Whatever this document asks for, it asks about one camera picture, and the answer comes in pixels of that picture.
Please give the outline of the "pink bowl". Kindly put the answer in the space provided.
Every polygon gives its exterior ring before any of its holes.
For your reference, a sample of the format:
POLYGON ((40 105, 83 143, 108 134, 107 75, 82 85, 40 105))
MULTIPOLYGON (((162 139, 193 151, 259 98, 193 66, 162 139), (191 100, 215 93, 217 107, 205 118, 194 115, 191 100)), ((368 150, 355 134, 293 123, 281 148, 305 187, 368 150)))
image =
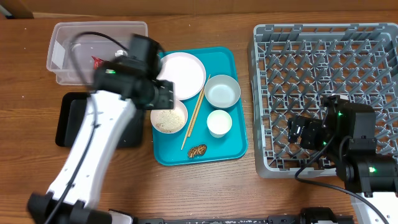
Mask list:
POLYGON ((159 132, 174 134, 179 132, 187 123, 188 111, 186 106, 176 100, 172 110, 152 110, 150 121, 159 132))

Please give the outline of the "grey-white bowl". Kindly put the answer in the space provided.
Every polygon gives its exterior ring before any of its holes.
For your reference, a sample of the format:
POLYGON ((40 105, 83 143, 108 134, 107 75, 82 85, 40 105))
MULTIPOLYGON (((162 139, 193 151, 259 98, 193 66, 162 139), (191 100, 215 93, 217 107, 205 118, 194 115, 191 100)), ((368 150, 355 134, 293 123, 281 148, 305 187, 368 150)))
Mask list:
POLYGON ((205 85, 205 98, 215 108, 230 108, 238 102, 240 97, 239 83, 231 76, 216 75, 205 85))

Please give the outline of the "red snack wrapper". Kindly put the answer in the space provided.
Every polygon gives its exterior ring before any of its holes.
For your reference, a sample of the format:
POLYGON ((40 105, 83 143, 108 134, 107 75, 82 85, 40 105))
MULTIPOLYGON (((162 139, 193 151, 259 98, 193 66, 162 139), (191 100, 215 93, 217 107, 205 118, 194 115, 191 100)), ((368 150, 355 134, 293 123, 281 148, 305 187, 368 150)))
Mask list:
POLYGON ((94 67, 95 70, 104 62, 104 60, 102 60, 102 59, 100 59, 98 57, 92 56, 92 59, 94 61, 93 67, 94 67))

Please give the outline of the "white cup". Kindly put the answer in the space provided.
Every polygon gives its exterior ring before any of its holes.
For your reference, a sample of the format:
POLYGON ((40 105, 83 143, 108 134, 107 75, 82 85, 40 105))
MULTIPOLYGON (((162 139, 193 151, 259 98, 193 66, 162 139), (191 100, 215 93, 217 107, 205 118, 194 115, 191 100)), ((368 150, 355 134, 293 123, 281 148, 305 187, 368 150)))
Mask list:
POLYGON ((206 121, 210 134, 215 138, 222 138, 232 127, 232 118, 224 110, 212 111, 206 121))

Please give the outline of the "white napkin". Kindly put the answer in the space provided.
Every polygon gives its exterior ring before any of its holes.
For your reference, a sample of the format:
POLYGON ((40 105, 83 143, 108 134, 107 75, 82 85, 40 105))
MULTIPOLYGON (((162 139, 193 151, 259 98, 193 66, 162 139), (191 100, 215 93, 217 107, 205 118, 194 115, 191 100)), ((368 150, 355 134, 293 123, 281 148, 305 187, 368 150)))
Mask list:
POLYGON ((115 57, 127 56, 127 52, 125 50, 118 50, 114 55, 115 57))

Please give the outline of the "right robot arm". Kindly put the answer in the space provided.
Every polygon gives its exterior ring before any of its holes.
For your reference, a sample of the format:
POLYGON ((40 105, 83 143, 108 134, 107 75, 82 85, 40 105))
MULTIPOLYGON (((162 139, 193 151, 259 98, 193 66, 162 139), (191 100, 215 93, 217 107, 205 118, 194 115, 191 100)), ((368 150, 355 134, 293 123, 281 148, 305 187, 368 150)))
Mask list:
POLYGON ((288 141, 331 160, 344 187, 301 178, 306 184, 332 188, 349 195, 360 223, 397 223, 397 162, 376 152, 376 112, 365 104, 352 103, 343 95, 322 98, 323 119, 295 115, 288 120, 288 141))

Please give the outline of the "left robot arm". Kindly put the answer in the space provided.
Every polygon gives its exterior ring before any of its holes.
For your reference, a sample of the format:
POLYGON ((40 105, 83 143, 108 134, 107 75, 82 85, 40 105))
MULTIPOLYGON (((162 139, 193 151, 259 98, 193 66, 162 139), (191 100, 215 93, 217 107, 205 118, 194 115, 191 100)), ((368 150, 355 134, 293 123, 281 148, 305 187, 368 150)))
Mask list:
POLYGON ((139 110, 174 108, 174 84, 158 80, 165 55, 155 40, 134 34, 126 55, 103 62, 88 83, 74 49, 70 60, 87 91, 85 116, 69 156, 46 194, 33 193, 27 211, 35 223, 135 223, 132 215, 97 210, 110 160, 139 110))

